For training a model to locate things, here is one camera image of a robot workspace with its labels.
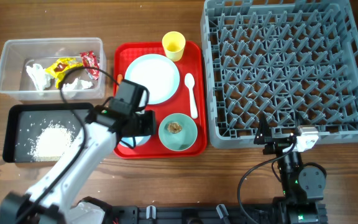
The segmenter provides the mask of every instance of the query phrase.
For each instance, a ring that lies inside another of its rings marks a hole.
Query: yellow snack wrapper
[[[45,69],[48,74],[51,74],[56,78],[56,88],[59,88],[59,83],[63,80],[66,75],[66,71],[75,68],[81,67],[84,64],[82,62],[77,62],[75,58],[60,58],[53,65]]]

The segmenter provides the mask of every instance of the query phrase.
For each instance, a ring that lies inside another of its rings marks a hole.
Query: light blue bowl
[[[168,125],[178,123],[182,130],[177,134],[168,131]],[[197,125],[193,119],[185,114],[175,113],[162,120],[158,128],[158,136],[162,144],[173,151],[184,151],[194,144],[197,139]]]

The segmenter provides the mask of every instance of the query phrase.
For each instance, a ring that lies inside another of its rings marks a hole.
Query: yellow cup
[[[165,56],[173,62],[177,62],[181,59],[185,45],[185,37],[176,31],[171,31],[162,38],[162,47],[164,48]]]

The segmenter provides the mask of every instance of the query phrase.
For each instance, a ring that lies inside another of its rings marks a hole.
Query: white granules
[[[35,161],[57,161],[69,150],[73,142],[73,132],[60,124],[49,124],[37,139],[28,139],[32,144],[31,155]]]

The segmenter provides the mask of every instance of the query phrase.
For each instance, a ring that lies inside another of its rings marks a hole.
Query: spoon handle
[[[190,114],[191,118],[196,119],[198,118],[196,100],[194,98],[193,89],[189,88],[189,95],[190,95]]]

